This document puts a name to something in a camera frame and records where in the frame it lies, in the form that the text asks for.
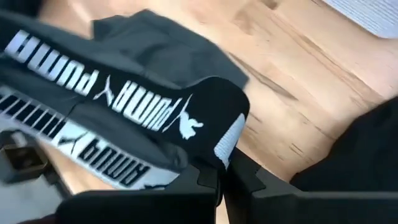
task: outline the underwear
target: underwear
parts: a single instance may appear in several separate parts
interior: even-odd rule
[[[227,168],[249,112],[234,83],[174,88],[97,41],[8,12],[0,27],[0,116],[105,182],[165,186],[192,160]]]

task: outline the black fabric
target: black fabric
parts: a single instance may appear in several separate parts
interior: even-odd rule
[[[236,85],[225,79],[209,77],[195,85],[182,88],[181,90],[166,88],[163,85],[146,79],[145,74],[147,71],[139,64],[123,63],[121,60],[125,60],[126,57],[119,55],[117,51],[111,50],[102,43],[83,40],[75,35],[46,26],[37,21],[28,20],[25,17],[6,12],[0,14],[0,27],[3,30],[2,36],[0,36],[0,47],[2,49],[5,49],[15,34],[23,29],[34,37],[43,40],[43,42],[51,46],[52,49],[56,49],[60,52],[61,55],[67,55],[69,58],[85,65],[83,73],[91,74],[95,70],[99,71],[98,79],[86,97],[81,97],[74,91],[67,90],[70,92],[71,97],[80,98],[80,104],[92,103],[98,105],[102,110],[108,110],[110,113],[113,113],[114,116],[119,116],[120,119],[124,119],[121,114],[115,113],[108,108],[105,97],[95,101],[92,100],[95,94],[99,93],[105,86],[109,74],[112,74],[111,88],[113,90],[120,90],[126,82],[131,80],[139,86],[144,86],[145,89],[151,90],[161,96],[166,96],[167,98],[182,98],[182,102],[190,99],[187,110],[189,110],[192,117],[205,124],[201,128],[201,131],[197,132],[197,137],[195,136],[192,140],[183,140],[176,130],[176,125],[172,126],[170,131],[164,133],[150,131],[133,122],[129,122],[129,125],[136,128],[140,133],[152,136],[154,139],[162,139],[166,142],[178,145],[185,149],[191,157],[201,157],[214,166],[222,166],[220,160],[214,155],[213,149],[215,145],[241,113],[245,117],[248,115],[248,99]],[[13,66],[23,71],[28,71],[27,63],[18,63]],[[37,77],[37,75],[32,72],[26,72],[25,74]],[[1,77],[1,81],[7,84],[6,81],[10,83],[9,80],[13,78],[11,74],[4,73]],[[37,80],[37,82],[51,83],[42,77],[40,77],[39,80]],[[25,92],[21,84],[19,88],[20,91]],[[181,110],[182,105],[183,103],[178,106],[179,108],[175,110],[175,113]]]
[[[94,40],[118,50],[152,71],[155,82],[186,87],[207,77],[222,77],[243,88],[248,78],[213,43],[174,21],[144,10],[131,17],[93,22]]]
[[[24,14],[26,16],[38,16],[42,0],[0,0],[0,9]]]
[[[318,164],[290,183],[304,191],[397,191],[398,98],[355,119]]]

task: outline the white object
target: white object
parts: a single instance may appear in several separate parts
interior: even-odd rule
[[[378,37],[398,37],[398,0],[324,1]]]

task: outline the wood grain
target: wood grain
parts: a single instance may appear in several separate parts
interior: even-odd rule
[[[320,0],[59,0],[41,20],[90,36],[90,21],[148,8],[218,44],[249,76],[238,146],[289,180],[359,114],[398,90],[398,41],[379,39]],[[72,192],[111,189],[48,149]],[[218,223],[227,223],[224,206]]]

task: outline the wooden floor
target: wooden floor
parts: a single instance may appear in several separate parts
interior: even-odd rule
[[[367,33],[321,0],[48,0],[42,20],[88,37],[92,19],[144,8],[218,44],[247,73],[251,112],[239,148],[284,180],[398,91],[398,41]],[[72,191],[110,189],[49,151]],[[221,207],[218,223],[226,222]]]

